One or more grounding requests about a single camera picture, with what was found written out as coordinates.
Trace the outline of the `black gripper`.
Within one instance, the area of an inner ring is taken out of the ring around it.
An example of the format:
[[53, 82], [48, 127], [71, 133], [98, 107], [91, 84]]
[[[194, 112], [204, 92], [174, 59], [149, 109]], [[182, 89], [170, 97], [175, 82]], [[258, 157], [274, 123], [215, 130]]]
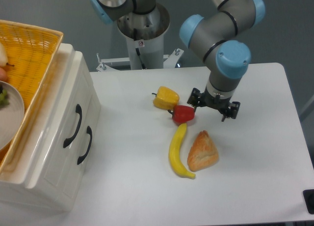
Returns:
[[230, 103], [230, 99], [230, 97], [223, 99], [221, 95], [212, 96], [207, 89], [201, 93], [197, 88], [193, 88], [187, 103], [194, 108], [194, 112], [198, 107], [218, 110], [222, 114], [221, 121], [224, 122], [227, 118], [236, 119], [240, 108], [240, 102]]

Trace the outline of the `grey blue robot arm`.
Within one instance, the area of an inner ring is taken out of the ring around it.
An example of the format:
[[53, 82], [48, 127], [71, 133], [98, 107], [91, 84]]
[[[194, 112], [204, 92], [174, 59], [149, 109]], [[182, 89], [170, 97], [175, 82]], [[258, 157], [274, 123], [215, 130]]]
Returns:
[[[179, 37], [209, 69], [204, 92], [193, 89], [188, 104], [209, 107], [235, 119], [239, 102], [231, 101], [251, 62], [249, 48], [235, 37], [265, 16], [263, 0], [212, 0], [217, 14], [188, 17]], [[105, 24], [116, 22], [127, 42], [131, 69], [163, 67], [163, 37], [170, 26], [168, 11], [156, 0], [90, 0]]]

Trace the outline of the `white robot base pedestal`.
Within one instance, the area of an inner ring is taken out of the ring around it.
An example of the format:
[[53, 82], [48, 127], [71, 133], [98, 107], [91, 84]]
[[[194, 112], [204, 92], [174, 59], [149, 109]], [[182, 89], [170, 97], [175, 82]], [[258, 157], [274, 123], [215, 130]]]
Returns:
[[112, 71], [118, 66], [131, 70], [179, 67], [184, 50], [176, 48], [171, 54], [164, 54], [164, 35], [170, 26], [170, 15], [164, 6], [157, 3], [151, 12], [143, 15], [128, 13], [116, 23], [126, 40], [129, 56], [101, 59], [97, 55], [98, 71]]

